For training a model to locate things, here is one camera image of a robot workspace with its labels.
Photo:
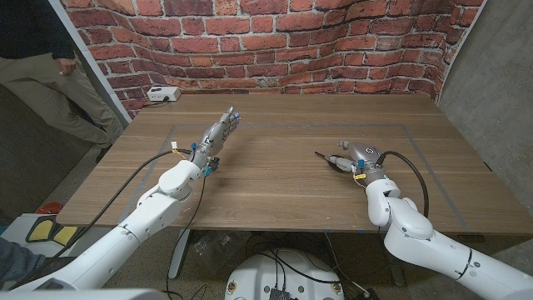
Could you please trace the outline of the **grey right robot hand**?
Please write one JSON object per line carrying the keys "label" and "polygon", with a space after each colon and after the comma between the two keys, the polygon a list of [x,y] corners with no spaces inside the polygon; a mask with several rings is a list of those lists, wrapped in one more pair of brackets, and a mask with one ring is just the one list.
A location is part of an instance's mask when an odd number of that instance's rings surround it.
{"label": "grey right robot hand", "polygon": [[325,160],[331,167],[340,172],[351,172],[354,181],[362,187],[379,179],[388,179],[385,170],[377,165],[381,152],[369,144],[363,142],[341,141],[338,146],[346,150],[350,158],[337,155],[326,155]]}

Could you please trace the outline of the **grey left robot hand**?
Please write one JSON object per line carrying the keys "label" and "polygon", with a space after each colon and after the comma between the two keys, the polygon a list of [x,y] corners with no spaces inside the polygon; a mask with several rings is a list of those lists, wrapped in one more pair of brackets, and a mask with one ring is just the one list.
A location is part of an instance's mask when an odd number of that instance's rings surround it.
{"label": "grey left robot hand", "polygon": [[200,169],[203,169],[222,150],[224,142],[237,128],[241,118],[238,112],[234,112],[234,109],[233,106],[229,107],[222,114],[220,120],[204,132],[200,142],[197,144],[190,161]]}

